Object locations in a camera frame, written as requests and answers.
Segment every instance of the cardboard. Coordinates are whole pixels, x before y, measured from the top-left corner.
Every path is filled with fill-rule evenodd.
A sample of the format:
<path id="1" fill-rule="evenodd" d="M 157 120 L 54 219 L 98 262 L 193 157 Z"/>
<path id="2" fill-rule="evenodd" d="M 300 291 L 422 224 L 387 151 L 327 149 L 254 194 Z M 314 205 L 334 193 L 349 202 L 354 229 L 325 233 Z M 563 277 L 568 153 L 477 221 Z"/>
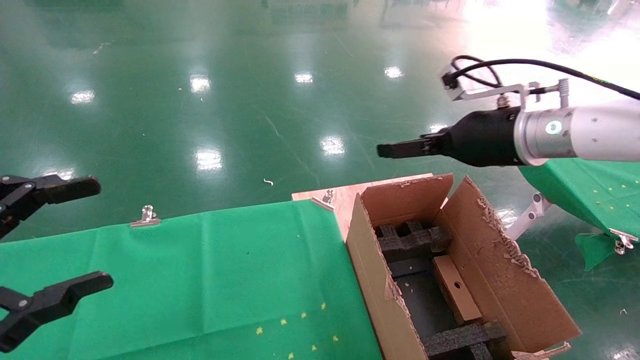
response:
<path id="1" fill-rule="evenodd" d="M 482 320 L 482 314 L 451 257 L 436 256 L 433 258 L 433 269 L 436 281 L 453 312 L 456 323 L 468 325 Z"/>
<path id="2" fill-rule="evenodd" d="M 452 184 L 453 175 L 448 174 L 372 186 L 356 196 L 346 245 L 385 358 L 427 359 L 373 230 L 411 219 L 451 231 L 453 241 L 446 254 L 482 321 L 500 323 L 510 350 L 532 354 L 580 335 L 547 282 L 517 243 L 506 237 L 490 204 L 468 177 L 440 209 Z"/>

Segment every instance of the metal bracket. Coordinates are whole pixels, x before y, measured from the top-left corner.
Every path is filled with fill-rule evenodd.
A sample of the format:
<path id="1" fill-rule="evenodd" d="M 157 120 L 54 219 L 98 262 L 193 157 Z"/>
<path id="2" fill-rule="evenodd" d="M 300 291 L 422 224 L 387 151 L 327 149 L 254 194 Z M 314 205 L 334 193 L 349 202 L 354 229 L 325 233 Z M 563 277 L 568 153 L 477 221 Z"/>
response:
<path id="1" fill-rule="evenodd" d="M 160 224 L 160 218 L 154 213 L 154 207 L 146 205 L 142 207 L 142 219 L 130 223 L 131 227 L 143 227 Z"/>
<path id="2" fill-rule="evenodd" d="M 616 240 L 616 247 L 615 247 L 615 250 L 619 255 L 624 255 L 626 249 L 633 249 L 634 244 L 632 242 L 634 243 L 638 242 L 637 236 L 629 235 L 627 233 L 623 233 L 620 230 L 615 230 L 611 228 L 609 228 L 609 231 L 614 235 L 618 235 L 618 237 L 620 238 L 619 240 Z"/>
<path id="3" fill-rule="evenodd" d="M 451 72 L 451 66 L 448 66 L 442 71 L 442 73 L 440 73 L 440 75 L 444 76 L 450 72 Z M 524 111 L 527 107 L 527 96 L 529 96 L 529 91 L 533 88 L 539 88 L 539 87 L 540 87 L 540 83 L 537 81 L 533 81 L 529 83 L 528 87 L 525 87 L 523 84 L 515 84 L 515 85 L 503 86 L 500 88 L 492 88 L 489 90 L 468 92 L 464 88 L 462 88 L 462 86 L 458 86 L 457 88 L 445 87 L 445 91 L 453 101 L 482 99 L 483 97 L 502 95 L 508 92 L 517 91 L 520 95 L 520 109 Z M 540 94 L 536 94 L 536 102 L 540 102 Z"/>
<path id="4" fill-rule="evenodd" d="M 547 209 L 552 205 L 552 203 L 539 192 L 534 193 L 531 198 L 533 200 L 531 205 L 529 205 L 524 213 L 506 230 L 507 236 L 513 241 L 517 241 L 537 218 L 545 216 Z"/>
<path id="5" fill-rule="evenodd" d="M 311 198 L 311 201 L 315 202 L 316 204 L 322 206 L 323 208 L 329 211 L 333 211 L 335 210 L 335 206 L 333 206 L 334 196 L 335 196 L 335 191 L 333 189 L 329 189 L 326 191 L 326 193 L 324 193 L 324 196 L 322 199 L 314 196 Z"/>

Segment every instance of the green cloth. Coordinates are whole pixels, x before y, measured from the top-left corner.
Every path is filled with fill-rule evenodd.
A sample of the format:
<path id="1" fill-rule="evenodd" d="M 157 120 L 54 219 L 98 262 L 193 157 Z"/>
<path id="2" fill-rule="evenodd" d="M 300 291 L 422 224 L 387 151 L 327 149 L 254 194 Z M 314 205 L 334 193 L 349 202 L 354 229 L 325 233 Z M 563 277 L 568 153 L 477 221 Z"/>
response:
<path id="1" fill-rule="evenodd" d="M 550 202 L 604 232 L 576 237 L 585 270 L 613 254 L 618 237 L 609 228 L 640 236 L 640 163 L 555 159 L 520 172 Z"/>
<path id="2" fill-rule="evenodd" d="M 2 243 L 0 264 L 28 295 L 115 281 L 7 360 L 381 359 L 335 217 L 311 201 Z"/>

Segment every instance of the glossy epoxy floor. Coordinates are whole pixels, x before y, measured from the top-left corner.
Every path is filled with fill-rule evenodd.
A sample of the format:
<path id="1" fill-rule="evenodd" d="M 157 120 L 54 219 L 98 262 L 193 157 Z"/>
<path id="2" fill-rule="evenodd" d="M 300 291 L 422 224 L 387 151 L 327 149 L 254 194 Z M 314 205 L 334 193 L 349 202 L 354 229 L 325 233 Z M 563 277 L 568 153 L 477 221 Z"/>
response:
<path id="1" fill-rule="evenodd" d="M 103 185 L 7 240 L 130 222 L 150 203 L 176 217 L 425 172 L 470 174 L 508 223 L 534 191 L 517 169 L 383 160 L 375 145 L 493 106 L 446 98 L 437 74 L 457 54 L 558 61 L 637 90 L 639 33 L 630 0 L 3 1 L 0 172 Z M 572 81 L 574 103 L 613 96 Z M 552 208 L 519 241 L 584 331 L 558 358 L 636 359 L 637 254 L 585 273 L 573 237 L 590 231 Z"/>

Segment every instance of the open cardboard box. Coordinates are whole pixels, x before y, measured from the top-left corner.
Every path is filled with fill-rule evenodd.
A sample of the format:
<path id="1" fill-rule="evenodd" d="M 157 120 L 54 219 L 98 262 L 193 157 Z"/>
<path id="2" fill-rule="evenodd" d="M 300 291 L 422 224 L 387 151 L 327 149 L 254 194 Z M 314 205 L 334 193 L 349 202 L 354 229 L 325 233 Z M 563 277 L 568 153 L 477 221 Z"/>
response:
<path id="1" fill-rule="evenodd" d="M 448 174 L 372 186 L 356 196 L 346 245 L 385 359 L 428 358 L 374 233 L 376 226 L 413 219 L 449 229 L 453 240 L 443 254 L 458 269 L 482 321 L 500 323 L 517 358 L 539 359 L 569 348 L 566 340 L 580 330 L 529 258 L 506 237 L 471 179 L 466 177 L 441 208 L 452 186 Z M 563 343 L 542 356 L 528 355 Z"/>

